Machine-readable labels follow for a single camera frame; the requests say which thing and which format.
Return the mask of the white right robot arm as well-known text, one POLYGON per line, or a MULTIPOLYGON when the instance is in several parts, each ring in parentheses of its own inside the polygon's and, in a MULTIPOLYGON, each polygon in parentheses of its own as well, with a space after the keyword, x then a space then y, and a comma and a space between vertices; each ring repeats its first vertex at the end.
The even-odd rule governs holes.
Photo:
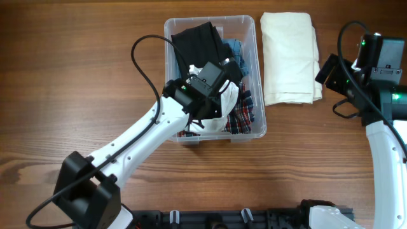
POLYGON ((406 228, 406 87, 400 59, 384 66, 362 58, 351 63, 332 54, 315 80, 345 96, 366 128, 375 183, 374 228, 406 228))

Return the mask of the cream cloth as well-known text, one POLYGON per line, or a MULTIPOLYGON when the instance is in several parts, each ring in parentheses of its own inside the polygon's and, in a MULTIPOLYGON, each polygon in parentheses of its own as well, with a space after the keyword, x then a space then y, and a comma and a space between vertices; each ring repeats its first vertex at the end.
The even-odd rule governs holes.
POLYGON ((315 81, 319 51, 308 13, 267 13, 261 19, 266 106, 311 104, 322 99, 315 81))

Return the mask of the black garment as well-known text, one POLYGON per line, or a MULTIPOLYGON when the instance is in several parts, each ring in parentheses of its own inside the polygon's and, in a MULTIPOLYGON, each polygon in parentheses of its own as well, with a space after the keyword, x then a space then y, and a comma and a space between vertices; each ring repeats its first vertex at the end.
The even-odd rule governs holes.
POLYGON ((227 58, 234 58, 236 63, 227 66, 226 71, 231 81, 239 86, 243 74, 237 64, 238 58, 233 53, 231 45, 222 41, 216 27, 210 22, 171 35, 171 38, 181 52, 181 54, 176 53, 176 59, 183 80, 188 77, 190 65, 203 68, 208 62, 219 64, 227 58))

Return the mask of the blue denim jeans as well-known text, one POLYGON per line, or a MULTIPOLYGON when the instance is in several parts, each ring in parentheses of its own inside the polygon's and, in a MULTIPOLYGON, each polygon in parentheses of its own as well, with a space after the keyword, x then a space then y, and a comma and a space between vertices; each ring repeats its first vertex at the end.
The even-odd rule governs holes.
POLYGON ((247 76, 249 74, 249 69, 246 66, 245 60, 242 56, 242 42, 238 39, 224 39, 223 44, 230 47, 234 59, 239 65, 242 75, 247 76))

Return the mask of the white printed t-shirt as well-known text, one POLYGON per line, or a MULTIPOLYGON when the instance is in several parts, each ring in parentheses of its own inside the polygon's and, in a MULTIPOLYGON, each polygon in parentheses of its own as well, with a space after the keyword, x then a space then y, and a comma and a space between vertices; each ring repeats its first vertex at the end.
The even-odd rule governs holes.
POLYGON ((231 113, 237 102, 238 91, 238 86, 232 82, 232 80, 226 79, 218 91, 218 96, 220 96, 221 100, 221 117, 202 119, 201 122, 203 127, 200 127, 196 123, 191 123, 185 128, 185 131, 192 132, 194 134, 222 132, 228 122, 227 116, 229 113, 231 113))

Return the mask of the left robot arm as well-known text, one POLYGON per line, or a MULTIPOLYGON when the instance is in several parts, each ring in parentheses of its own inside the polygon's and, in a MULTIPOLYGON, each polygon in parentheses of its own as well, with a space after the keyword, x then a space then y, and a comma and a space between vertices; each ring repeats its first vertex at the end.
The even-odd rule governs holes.
POLYGON ((134 218, 121 202, 127 180, 171 136, 220 114, 230 84, 210 86, 196 77, 168 81, 153 107, 122 135, 87 157, 74 151, 63 161, 53 203, 76 228, 128 228, 134 218))

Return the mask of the red navy plaid shirt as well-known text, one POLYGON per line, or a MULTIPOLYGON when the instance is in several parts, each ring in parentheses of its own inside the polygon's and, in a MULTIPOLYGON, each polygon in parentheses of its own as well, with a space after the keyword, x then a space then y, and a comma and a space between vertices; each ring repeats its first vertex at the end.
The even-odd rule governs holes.
POLYGON ((239 91, 237 103, 231 112, 221 118, 202 120, 204 128, 199 127, 196 122, 189 128, 177 133, 178 137, 193 137, 215 132, 229 132, 231 134, 249 134, 254 122, 253 99, 251 92, 245 89, 245 84, 238 84, 239 91))

